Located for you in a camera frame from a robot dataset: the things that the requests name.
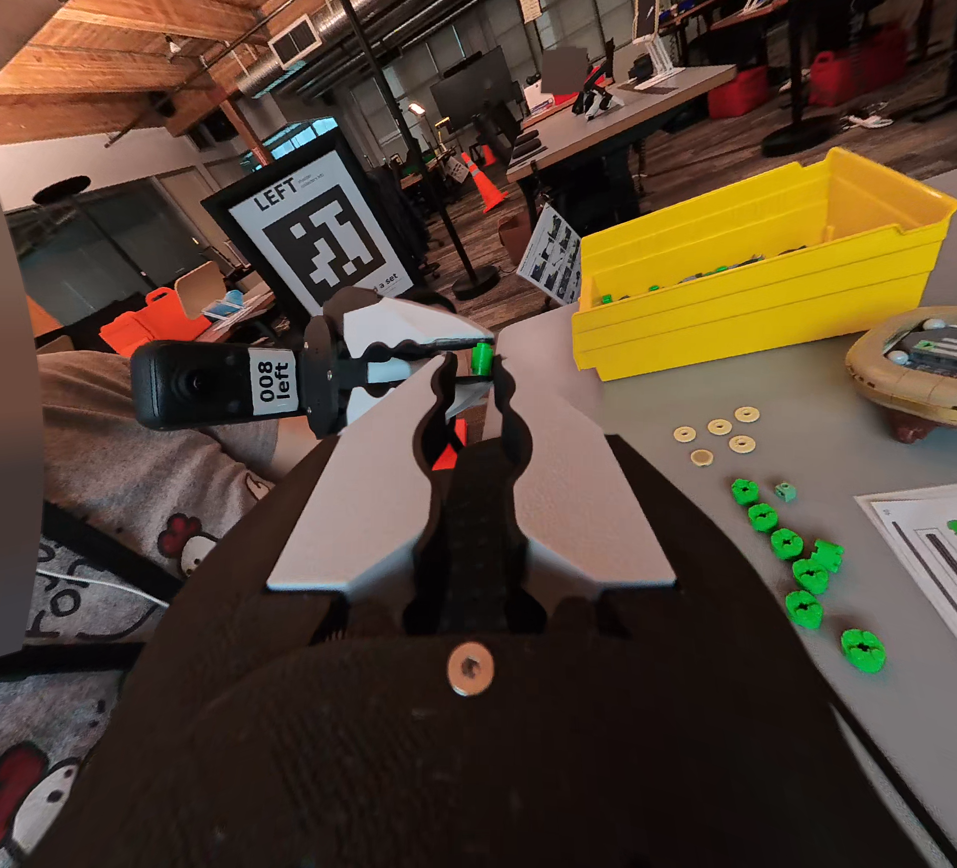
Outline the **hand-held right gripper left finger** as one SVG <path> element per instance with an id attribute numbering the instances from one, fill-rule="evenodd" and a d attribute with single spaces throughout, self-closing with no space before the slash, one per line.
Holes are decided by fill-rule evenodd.
<path id="1" fill-rule="evenodd" d="M 454 382 L 452 353 L 429 359 L 344 429 L 266 586 L 272 591 L 340 592 L 352 604 L 407 607 L 413 550 L 434 508 L 423 431 L 440 424 Z"/>

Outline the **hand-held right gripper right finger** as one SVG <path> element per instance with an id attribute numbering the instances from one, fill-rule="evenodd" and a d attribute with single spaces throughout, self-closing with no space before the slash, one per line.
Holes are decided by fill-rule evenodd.
<path id="1" fill-rule="evenodd" d="M 604 431 L 496 355 L 499 441 L 511 466 L 506 516 L 522 587 L 543 607 L 610 590 L 671 589 L 676 573 Z"/>

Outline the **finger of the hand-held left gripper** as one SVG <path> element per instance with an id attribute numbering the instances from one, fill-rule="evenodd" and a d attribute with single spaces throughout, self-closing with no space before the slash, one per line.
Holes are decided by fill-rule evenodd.
<path id="1" fill-rule="evenodd" d="M 345 424 L 350 426 L 357 421 L 423 366 L 423 362 L 370 362 L 365 382 L 351 390 L 345 409 Z M 458 416 L 476 406 L 491 387 L 491 380 L 482 376 L 458 377 L 454 400 L 446 410 L 448 417 Z"/>
<path id="2" fill-rule="evenodd" d="M 428 353 L 421 345 L 458 338 L 496 340 L 491 331 L 437 303 L 379 294 L 342 295 L 342 359 L 428 359 L 444 352 Z"/>

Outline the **grey desk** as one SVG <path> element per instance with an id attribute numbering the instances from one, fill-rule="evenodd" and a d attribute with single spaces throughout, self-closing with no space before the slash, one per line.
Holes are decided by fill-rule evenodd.
<path id="1" fill-rule="evenodd" d="M 824 597 L 818 632 L 796 630 L 839 697 L 839 725 L 882 800 L 931 866 L 955 866 L 955 635 L 855 501 L 857 496 L 955 483 L 955 431 L 903 444 L 877 407 L 861 398 L 844 366 L 857 334 L 602 383 L 571 357 L 573 309 L 511 325 L 500 345 L 531 379 L 540 378 L 606 432 L 620 435 L 735 541 L 779 603 L 790 575 L 748 526 L 727 491 L 731 479 L 782 480 L 797 489 L 785 525 L 805 539 L 844 546 L 846 562 Z M 734 420 L 737 407 L 761 418 Z M 716 436 L 715 418 L 734 429 Z M 679 444 L 673 431 L 697 430 Z M 728 440 L 747 434 L 756 450 L 739 455 Z M 697 449 L 711 466 L 693 465 Z M 878 635 L 888 660 L 877 675 L 848 664 L 840 633 Z"/>

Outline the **tall black floor pole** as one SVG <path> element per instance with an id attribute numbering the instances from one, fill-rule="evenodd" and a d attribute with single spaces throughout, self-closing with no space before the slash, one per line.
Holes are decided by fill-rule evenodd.
<path id="1" fill-rule="evenodd" d="M 363 28 L 362 22 L 353 8 L 351 0 L 338 1 L 341 5 L 341 10 L 345 16 L 345 19 L 365 55 L 366 63 L 373 74 L 373 77 L 380 90 L 380 94 L 389 109 L 389 113 L 400 132 L 400 135 L 409 152 L 409 156 L 412 158 L 418 174 L 421 177 L 421 184 L 423 185 L 425 195 L 441 218 L 441 221 L 447 230 L 448 237 L 460 258 L 462 267 L 464 269 L 464 276 L 457 279 L 453 283 L 453 294 L 459 301 L 477 299 L 489 293 L 499 284 L 499 273 L 493 266 L 485 265 L 475 267 L 472 264 L 472 261 L 470 260 L 470 257 L 461 241 L 460 235 L 452 221 L 451 216 L 448 213 L 447 206 L 439 194 L 436 180 L 434 179 L 433 174 L 431 174 L 429 171 L 427 164 L 424 161 L 424 157 L 422 156 L 419 143 L 413 136 L 413 133 L 407 121 L 405 120 L 403 111 L 401 110 L 395 96 L 391 92 L 389 83 L 385 77 L 382 67 L 375 57 L 371 44 L 365 34 L 365 29 Z"/>

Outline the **orange plastic container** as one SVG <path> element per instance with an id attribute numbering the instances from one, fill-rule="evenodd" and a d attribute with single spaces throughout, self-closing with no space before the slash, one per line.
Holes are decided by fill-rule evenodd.
<path id="1" fill-rule="evenodd" d="M 146 305 L 117 316 L 100 330 L 100 338 L 118 355 L 129 358 L 152 341 L 193 341 L 212 323 L 205 316 L 190 319 L 175 290 L 162 287 L 146 296 Z"/>

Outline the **person's grey printed clothing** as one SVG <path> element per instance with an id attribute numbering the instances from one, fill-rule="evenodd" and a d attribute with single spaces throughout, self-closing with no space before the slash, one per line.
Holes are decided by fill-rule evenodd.
<path id="1" fill-rule="evenodd" d="M 40 356 L 46 503 L 25 640 L 2 670 L 2 866 L 23 866 L 102 740 L 181 586 L 317 446 L 304 416 L 183 431 L 136 419 L 129 360 Z"/>

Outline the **orange traffic cone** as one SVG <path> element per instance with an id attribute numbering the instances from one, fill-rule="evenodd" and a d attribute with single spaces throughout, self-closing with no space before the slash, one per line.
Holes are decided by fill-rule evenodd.
<path id="1" fill-rule="evenodd" d="M 460 156 L 480 194 L 483 203 L 483 215 L 489 214 L 495 208 L 504 204 L 508 198 L 507 191 L 501 191 L 467 153 L 462 153 Z"/>

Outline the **printed picture sheet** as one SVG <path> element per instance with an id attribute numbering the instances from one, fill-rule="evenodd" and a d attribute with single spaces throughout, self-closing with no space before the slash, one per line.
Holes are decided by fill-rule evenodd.
<path id="1" fill-rule="evenodd" d="M 554 302 L 579 300 L 582 239 L 552 204 L 546 204 L 532 230 L 516 275 Z"/>

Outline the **row of green round bricks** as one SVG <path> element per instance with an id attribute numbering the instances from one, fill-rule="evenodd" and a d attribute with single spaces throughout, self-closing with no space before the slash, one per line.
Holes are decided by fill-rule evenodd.
<path id="1" fill-rule="evenodd" d="M 840 575 L 843 564 L 837 574 L 815 565 L 810 559 L 815 539 L 805 539 L 794 528 L 784 525 L 777 507 L 763 498 L 757 481 L 733 479 L 729 492 L 735 504 L 747 515 L 750 528 L 767 541 L 773 556 L 784 563 L 791 574 L 793 585 L 784 598 L 790 622 L 806 632 L 822 630 L 823 598 L 834 578 Z M 838 645 L 844 660 L 861 674 L 877 675 L 886 667 L 886 646 L 869 630 L 845 629 L 839 635 Z"/>

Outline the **yellow plastic bin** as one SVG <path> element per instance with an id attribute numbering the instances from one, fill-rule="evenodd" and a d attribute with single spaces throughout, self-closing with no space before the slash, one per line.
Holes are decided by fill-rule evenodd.
<path id="1" fill-rule="evenodd" d="M 604 382 L 868 330 L 916 309 L 955 199 L 845 149 L 736 181 L 584 238 L 572 354 Z M 667 283 L 595 306 L 599 286 Z"/>

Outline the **black monitor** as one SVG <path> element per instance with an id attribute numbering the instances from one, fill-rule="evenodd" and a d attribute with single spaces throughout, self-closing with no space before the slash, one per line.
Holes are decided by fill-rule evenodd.
<path id="1" fill-rule="evenodd" d="M 451 76 L 431 85 L 430 94 L 453 132 L 471 126 L 476 116 L 499 104 L 519 105 L 522 100 L 501 46 L 473 54 Z"/>

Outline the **black pole with disc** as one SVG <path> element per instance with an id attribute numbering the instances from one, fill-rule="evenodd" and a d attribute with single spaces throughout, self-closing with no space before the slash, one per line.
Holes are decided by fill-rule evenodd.
<path id="1" fill-rule="evenodd" d="M 123 262 L 142 279 L 144 285 L 148 287 L 148 291 L 152 291 L 156 288 L 156 283 L 152 277 L 119 242 L 113 239 L 113 236 L 102 226 L 89 207 L 82 203 L 80 197 L 89 190 L 91 182 L 91 178 L 86 175 L 78 175 L 55 181 L 36 192 L 31 198 L 32 203 L 37 206 L 47 207 L 59 204 L 70 204 L 90 223 L 99 236 Z"/>

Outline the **pile of loose toy bricks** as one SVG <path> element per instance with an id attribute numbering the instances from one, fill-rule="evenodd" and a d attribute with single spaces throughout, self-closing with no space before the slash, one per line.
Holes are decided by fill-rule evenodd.
<path id="1" fill-rule="evenodd" d="M 637 283 L 632 280 L 629 283 L 625 283 L 622 287 L 610 287 L 610 286 L 599 286 L 597 288 L 597 296 L 593 298 L 592 304 L 594 306 L 604 306 L 609 305 L 615 302 L 628 300 L 635 296 L 644 296 L 650 295 L 653 293 L 661 292 L 665 289 L 673 288 L 675 286 L 680 286 L 686 283 L 695 283 L 703 279 L 708 279 L 712 276 L 722 276 L 724 274 L 735 272 L 738 269 L 743 269 L 751 267 L 754 265 L 761 264 L 766 262 L 769 258 L 762 253 L 752 254 L 748 259 L 739 261 L 737 263 L 729 263 L 719 265 L 711 270 L 702 271 L 695 274 L 690 274 L 684 276 L 680 279 L 671 280 L 667 283 Z"/>

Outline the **grey work table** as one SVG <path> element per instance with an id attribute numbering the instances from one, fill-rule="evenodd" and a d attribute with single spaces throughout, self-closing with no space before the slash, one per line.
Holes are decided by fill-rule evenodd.
<path id="1" fill-rule="evenodd" d="M 609 89 L 621 104 L 590 119 L 565 107 L 535 124 L 539 151 L 510 165 L 506 178 L 521 190 L 534 226 L 542 205 L 553 204 L 575 228 L 585 234 L 640 216 L 640 198 L 629 166 L 635 146 L 681 109 L 701 96 L 731 82 L 731 65 L 677 69 L 640 88 Z"/>

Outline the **tan toy brick pot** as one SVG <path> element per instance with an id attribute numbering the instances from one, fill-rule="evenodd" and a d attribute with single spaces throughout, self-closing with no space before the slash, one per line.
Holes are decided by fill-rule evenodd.
<path id="1" fill-rule="evenodd" d="M 879 324 L 851 346 L 845 368 L 898 442 L 955 430 L 956 307 L 920 307 Z"/>

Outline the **white instruction booklet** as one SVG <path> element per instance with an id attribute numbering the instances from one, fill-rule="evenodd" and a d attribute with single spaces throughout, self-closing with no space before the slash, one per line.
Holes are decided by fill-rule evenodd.
<path id="1" fill-rule="evenodd" d="M 855 501 L 955 635 L 955 483 L 862 495 Z"/>

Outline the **small red bin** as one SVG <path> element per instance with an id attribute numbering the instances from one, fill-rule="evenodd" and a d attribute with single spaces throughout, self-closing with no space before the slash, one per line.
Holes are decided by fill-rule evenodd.
<path id="1" fill-rule="evenodd" d="M 772 97 L 769 67 L 766 64 L 741 70 L 728 83 L 707 95 L 712 120 L 735 119 L 766 104 Z"/>

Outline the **black pole with round base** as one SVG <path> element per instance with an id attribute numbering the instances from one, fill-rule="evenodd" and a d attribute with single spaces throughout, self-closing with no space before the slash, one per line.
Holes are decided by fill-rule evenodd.
<path id="1" fill-rule="evenodd" d="M 816 116 L 804 119 L 804 85 L 801 0 L 787 0 L 789 42 L 790 118 L 786 125 L 769 133 L 761 142 L 765 158 L 793 156 L 825 143 L 833 133 L 833 117 Z"/>

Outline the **large red container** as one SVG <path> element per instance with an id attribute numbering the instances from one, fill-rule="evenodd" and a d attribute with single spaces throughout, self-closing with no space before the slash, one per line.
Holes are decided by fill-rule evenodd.
<path id="1" fill-rule="evenodd" d="M 903 78 L 908 32 L 887 24 L 858 44 L 856 51 L 822 51 L 812 61 L 808 79 L 811 106 L 836 107 Z"/>

